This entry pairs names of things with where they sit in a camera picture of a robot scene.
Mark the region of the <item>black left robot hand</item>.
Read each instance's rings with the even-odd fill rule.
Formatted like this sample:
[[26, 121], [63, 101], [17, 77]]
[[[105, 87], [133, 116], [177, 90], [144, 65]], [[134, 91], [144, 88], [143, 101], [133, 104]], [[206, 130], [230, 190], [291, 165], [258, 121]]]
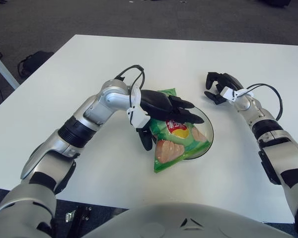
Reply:
[[201, 124], [204, 122], [200, 116], [188, 111], [195, 107], [191, 102], [163, 92], [141, 90], [140, 106], [151, 119], [160, 121], [174, 120], [178, 123]]

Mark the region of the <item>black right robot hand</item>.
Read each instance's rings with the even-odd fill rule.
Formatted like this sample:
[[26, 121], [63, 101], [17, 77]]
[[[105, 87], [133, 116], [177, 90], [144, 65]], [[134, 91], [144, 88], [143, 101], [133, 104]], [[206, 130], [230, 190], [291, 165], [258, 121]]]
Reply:
[[[218, 91], [216, 94], [209, 92], [213, 83], [216, 83], [216, 89]], [[243, 89], [241, 83], [233, 76], [227, 73], [209, 72], [206, 79], [206, 91], [204, 94], [216, 105], [219, 105], [227, 101], [226, 98], [221, 96], [221, 92], [225, 87], [234, 91]]]

